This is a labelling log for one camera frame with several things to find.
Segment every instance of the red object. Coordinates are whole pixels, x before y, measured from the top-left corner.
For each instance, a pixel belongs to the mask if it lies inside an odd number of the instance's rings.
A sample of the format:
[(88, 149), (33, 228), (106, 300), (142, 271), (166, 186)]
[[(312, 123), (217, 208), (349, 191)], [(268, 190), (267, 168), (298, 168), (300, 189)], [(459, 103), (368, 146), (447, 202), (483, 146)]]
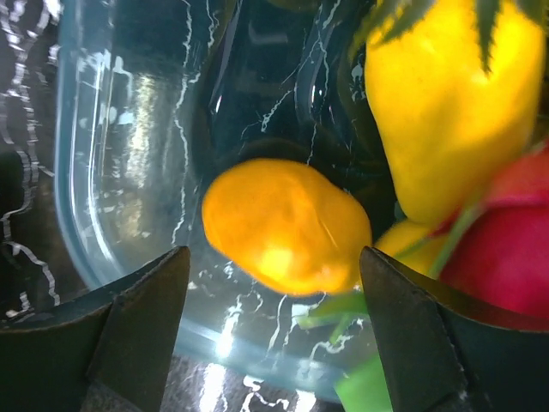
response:
[(494, 306), (549, 318), (549, 146), (503, 170), (483, 205), (440, 280)]

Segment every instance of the marble countertop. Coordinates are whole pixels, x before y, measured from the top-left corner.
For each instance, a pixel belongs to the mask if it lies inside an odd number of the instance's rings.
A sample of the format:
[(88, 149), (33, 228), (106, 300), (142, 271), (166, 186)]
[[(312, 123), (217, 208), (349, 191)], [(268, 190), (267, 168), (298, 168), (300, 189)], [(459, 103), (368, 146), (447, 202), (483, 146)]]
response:
[[(71, 300), (86, 288), (57, 226), (53, 196), (57, 34), (55, 0), (0, 0), (0, 318)], [(82, 411), (130, 410), (92, 389)], [(282, 391), (224, 367), (174, 357), (163, 411), (340, 411), (301, 391)]]

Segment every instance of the yellow fruit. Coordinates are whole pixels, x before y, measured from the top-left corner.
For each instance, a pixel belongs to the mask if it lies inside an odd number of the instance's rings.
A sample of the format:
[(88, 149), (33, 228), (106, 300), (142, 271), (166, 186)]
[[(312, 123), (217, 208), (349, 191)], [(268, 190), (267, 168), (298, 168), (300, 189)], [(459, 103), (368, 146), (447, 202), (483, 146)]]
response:
[(416, 272), (427, 275), (438, 253), (442, 250), (448, 235), (429, 239), (417, 249), (409, 253), (401, 253), (431, 232), (431, 227), (410, 220), (401, 221), (385, 232), (374, 246)]
[(528, 142), (546, 36), (502, 0), (488, 74), (472, 0), (437, 0), (399, 39), (378, 44), (380, 37), (377, 30), (366, 41), (368, 102), (402, 209), (435, 225)]
[(368, 216), (314, 168), (257, 159), (221, 174), (202, 204), (209, 243), (281, 294), (347, 292), (371, 245)]

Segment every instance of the clear plastic bin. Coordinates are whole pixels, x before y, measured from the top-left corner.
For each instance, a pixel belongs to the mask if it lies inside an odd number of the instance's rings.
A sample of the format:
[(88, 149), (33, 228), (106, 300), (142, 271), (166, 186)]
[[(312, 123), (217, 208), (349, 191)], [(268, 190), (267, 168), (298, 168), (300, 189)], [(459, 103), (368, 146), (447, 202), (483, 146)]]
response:
[(374, 237), (395, 194), (364, 91), (364, 50), (348, 58), (364, 0), (73, 0), (59, 54), (56, 193), (82, 279), (98, 288), (173, 245), (191, 251), (176, 351), (336, 400), (333, 383), (375, 351), (358, 321), (293, 319), (324, 299), (276, 294), (214, 251), (202, 195), (254, 157), (307, 162), (351, 192)]

